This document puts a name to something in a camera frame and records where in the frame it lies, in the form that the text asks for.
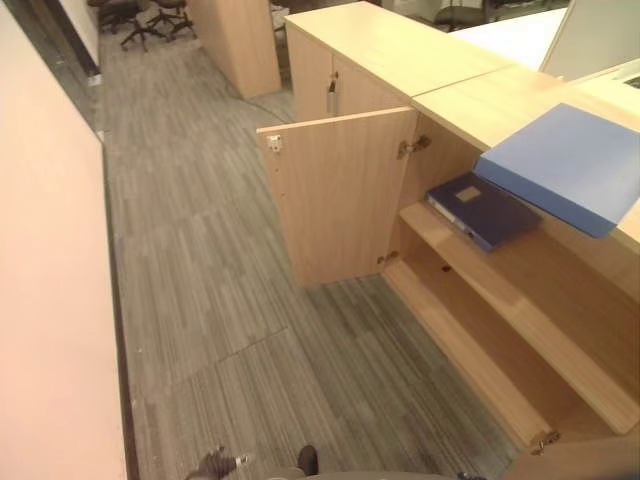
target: person's foot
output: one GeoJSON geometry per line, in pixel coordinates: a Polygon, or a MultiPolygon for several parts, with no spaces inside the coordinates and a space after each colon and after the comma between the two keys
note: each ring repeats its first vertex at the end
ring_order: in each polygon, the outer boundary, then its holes
{"type": "Polygon", "coordinates": [[[298,468],[309,477],[317,475],[318,469],[318,452],[311,445],[305,445],[298,454],[298,468]]]}

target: floor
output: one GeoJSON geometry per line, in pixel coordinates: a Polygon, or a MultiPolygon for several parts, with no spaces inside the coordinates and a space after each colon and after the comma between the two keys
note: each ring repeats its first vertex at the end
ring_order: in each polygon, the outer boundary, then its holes
{"type": "Polygon", "coordinates": [[[243,103],[189,34],[148,53],[124,35],[102,39],[96,122],[141,478],[222,443],[260,480],[307,442],[323,471],[499,478],[514,445],[379,276],[293,283],[254,136],[291,92],[243,103]]]}

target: wooden cabinet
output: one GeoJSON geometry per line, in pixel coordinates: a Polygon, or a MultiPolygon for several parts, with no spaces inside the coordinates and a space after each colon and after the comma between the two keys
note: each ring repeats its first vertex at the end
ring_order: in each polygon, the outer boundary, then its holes
{"type": "Polygon", "coordinates": [[[287,25],[296,119],[300,122],[409,105],[389,85],[287,25]]]}
{"type": "Polygon", "coordinates": [[[558,103],[639,131],[640,116],[544,74],[492,70],[433,32],[432,63],[416,67],[382,41],[408,51],[421,38],[415,25],[363,3],[326,11],[288,26],[299,118],[312,121],[258,131],[299,284],[382,272],[523,448],[506,478],[640,470],[640,305],[632,295],[640,242],[596,247],[545,221],[487,254],[422,201],[558,103]],[[471,57],[476,66],[463,72],[471,57]],[[532,457],[529,447],[553,430],[559,443],[532,457]]]}
{"type": "Polygon", "coordinates": [[[296,120],[304,122],[333,116],[329,95],[333,53],[307,34],[288,25],[287,44],[296,120]]]}

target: blue binder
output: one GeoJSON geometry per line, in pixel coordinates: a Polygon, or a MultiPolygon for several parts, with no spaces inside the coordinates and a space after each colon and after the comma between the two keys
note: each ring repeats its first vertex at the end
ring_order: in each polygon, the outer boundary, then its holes
{"type": "Polygon", "coordinates": [[[469,172],[432,188],[427,202],[483,250],[534,229],[540,217],[508,193],[469,172]]]}
{"type": "Polygon", "coordinates": [[[560,104],[482,154],[474,171],[601,238],[640,197],[640,133],[560,104]]]}

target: dark blue binder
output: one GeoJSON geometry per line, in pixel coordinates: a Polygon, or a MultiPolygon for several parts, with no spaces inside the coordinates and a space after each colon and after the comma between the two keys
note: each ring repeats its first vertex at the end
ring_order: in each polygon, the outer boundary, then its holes
{"type": "Polygon", "coordinates": [[[484,250],[533,229],[540,217],[519,200],[467,173],[427,192],[427,201],[484,250]]]}

